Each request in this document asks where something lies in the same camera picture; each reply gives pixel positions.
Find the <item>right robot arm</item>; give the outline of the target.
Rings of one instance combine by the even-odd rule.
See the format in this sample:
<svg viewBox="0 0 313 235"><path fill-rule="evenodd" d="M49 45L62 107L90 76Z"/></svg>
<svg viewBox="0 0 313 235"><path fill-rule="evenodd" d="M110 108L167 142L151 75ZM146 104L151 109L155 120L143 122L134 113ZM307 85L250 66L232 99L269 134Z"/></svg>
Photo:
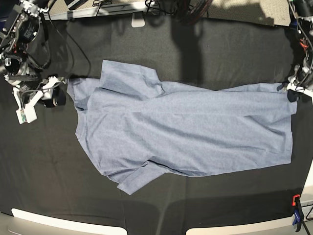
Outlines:
<svg viewBox="0 0 313 235"><path fill-rule="evenodd" d="M66 103L65 94L59 86L65 84L67 79L56 75L43 78L40 74L51 61L49 46L45 46L47 61L44 64L37 62L27 52L28 45L36 39L40 29L47 36L43 16L49 12L49 8L46 0L21 0L13 6L0 28L0 75L13 87L20 124L37 119L37 103L47 108Z"/></svg>

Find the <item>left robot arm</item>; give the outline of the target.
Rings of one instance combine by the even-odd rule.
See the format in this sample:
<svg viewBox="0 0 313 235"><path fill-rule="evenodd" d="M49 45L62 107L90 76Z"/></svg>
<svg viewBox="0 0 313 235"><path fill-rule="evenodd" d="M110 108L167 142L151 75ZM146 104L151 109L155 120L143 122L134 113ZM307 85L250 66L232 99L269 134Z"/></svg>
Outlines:
<svg viewBox="0 0 313 235"><path fill-rule="evenodd" d="M189 41L187 49L182 51L180 82L160 77L155 69L139 65L136 60L129 63L112 61L109 57L101 60L105 39L98 40L97 37L106 35L102 28L88 32L79 27L70 34L66 27L57 28L52 24L52 32L60 39L56 40L52 35L48 37L49 66L53 69L60 67L59 75L69 80L72 89L92 91L99 87L103 94L110 94L110 97L97 98L96 101L111 107L134 109L140 106L153 112L161 108L211 112L276 110L295 103L300 94L310 95L313 81L313 43L301 25L312 19L313 3L290 0L288 5L296 22L299 44L304 50L303 63L294 67L295 74L287 82L281 86L267 84L266 91L263 91L262 84L219 91L193 86L192 83L198 81L192 71L193 59L202 63L196 40Z"/></svg>

